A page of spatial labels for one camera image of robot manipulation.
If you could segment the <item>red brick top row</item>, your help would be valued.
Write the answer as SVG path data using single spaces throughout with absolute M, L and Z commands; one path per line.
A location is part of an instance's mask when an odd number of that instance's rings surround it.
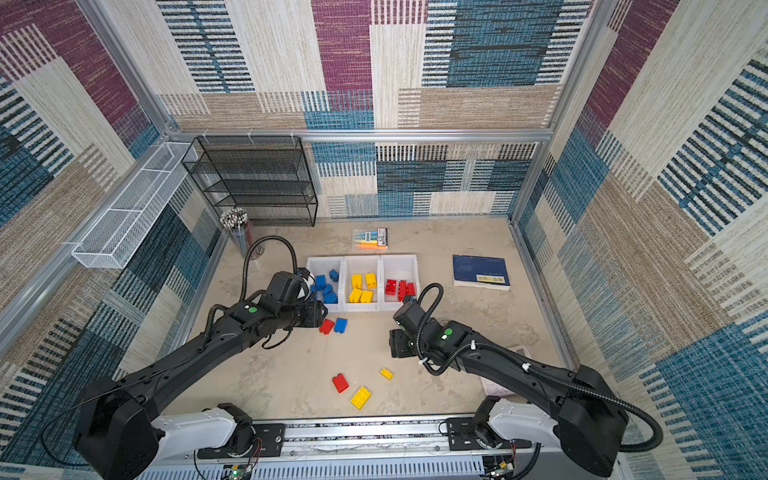
M 319 327 L 319 331 L 324 335 L 328 335 L 333 331 L 334 327 L 335 323 L 332 320 L 325 319 Z

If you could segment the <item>blue brick top row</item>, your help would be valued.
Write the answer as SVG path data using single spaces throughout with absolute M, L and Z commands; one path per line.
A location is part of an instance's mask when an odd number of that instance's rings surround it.
M 333 331 L 335 333 L 343 334 L 346 331 L 348 320 L 345 318 L 338 318 L 335 322 Z

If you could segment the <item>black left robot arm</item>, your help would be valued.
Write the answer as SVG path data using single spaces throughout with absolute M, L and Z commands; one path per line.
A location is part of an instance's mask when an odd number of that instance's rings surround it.
M 234 305 L 213 305 L 204 331 L 167 356 L 118 381 L 102 377 L 88 385 L 70 409 L 78 415 L 72 445 L 81 466 L 103 479 L 135 479 L 153 463 L 190 451 L 251 455 L 257 433 L 239 407 L 164 411 L 214 368 L 277 331 L 319 326 L 328 310 L 314 298 L 310 278 L 308 269 L 293 262 L 266 289 L 241 289 Z

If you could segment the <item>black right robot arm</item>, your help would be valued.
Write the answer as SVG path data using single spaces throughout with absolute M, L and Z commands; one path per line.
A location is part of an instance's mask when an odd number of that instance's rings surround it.
M 433 316 L 444 289 L 426 286 L 435 300 L 406 295 L 394 313 L 396 329 L 389 345 L 395 358 L 415 357 L 425 371 L 439 377 L 453 369 L 485 378 L 527 401 L 515 407 L 488 396 L 473 417 L 475 437 L 486 449 L 532 443 L 534 452 L 522 468 L 512 463 L 487 473 L 489 479 L 522 479 L 538 462 L 545 446 L 559 446 L 574 464 L 590 474 L 609 477 L 621 453 L 645 453 L 664 439 L 659 422 L 641 408 L 618 398 L 602 375 L 547 365 L 504 348 L 457 321 L 440 323 Z

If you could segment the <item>long yellow brick bottom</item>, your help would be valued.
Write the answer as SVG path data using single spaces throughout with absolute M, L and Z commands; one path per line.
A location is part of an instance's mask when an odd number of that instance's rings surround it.
M 353 394 L 350 399 L 350 403 L 357 409 L 361 410 L 366 403 L 370 400 L 372 392 L 365 386 L 360 386 L 358 390 Z

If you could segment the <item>yellow brick pile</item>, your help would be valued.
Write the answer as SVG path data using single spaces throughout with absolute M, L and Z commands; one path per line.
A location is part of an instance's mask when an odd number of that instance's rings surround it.
M 377 288 L 378 288 L 378 284 L 377 284 L 376 274 L 373 273 L 373 272 L 364 274 L 363 275 L 363 289 L 366 290 L 366 291 L 373 291 L 373 292 L 375 292 L 377 290 Z

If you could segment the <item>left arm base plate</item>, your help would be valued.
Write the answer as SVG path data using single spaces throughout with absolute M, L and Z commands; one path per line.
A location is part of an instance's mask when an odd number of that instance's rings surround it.
M 223 446 L 201 449 L 196 453 L 196 458 L 234 459 L 245 462 L 257 457 L 279 457 L 285 429 L 286 425 L 283 423 L 239 425 Z

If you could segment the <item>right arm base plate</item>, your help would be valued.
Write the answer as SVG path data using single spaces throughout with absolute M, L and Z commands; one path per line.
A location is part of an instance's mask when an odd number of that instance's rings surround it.
M 528 440 L 503 441 L 497 448 L 490 448 L 481 443 L 476 435 L 472 417 L 449 417 L 440 422 L 438 431 L 445 436 L 451 451 L 504 452 L 518 449 L 531 449 L 533 443 Z

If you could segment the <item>red brick bottom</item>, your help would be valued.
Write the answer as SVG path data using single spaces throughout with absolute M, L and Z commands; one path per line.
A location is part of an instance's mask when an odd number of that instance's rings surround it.
M 349 388 L 349 383 L 342 373 L 335 375 L 332 378 L 332 383 L 336 391 L 341 394 Z

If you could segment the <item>red brick small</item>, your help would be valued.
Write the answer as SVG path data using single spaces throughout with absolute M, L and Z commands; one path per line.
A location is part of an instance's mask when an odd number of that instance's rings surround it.
M 396 280 L 387 280 L 385 285 L 385 294 L 388 296 L 396 296 L 397 295 L 397 281 Z

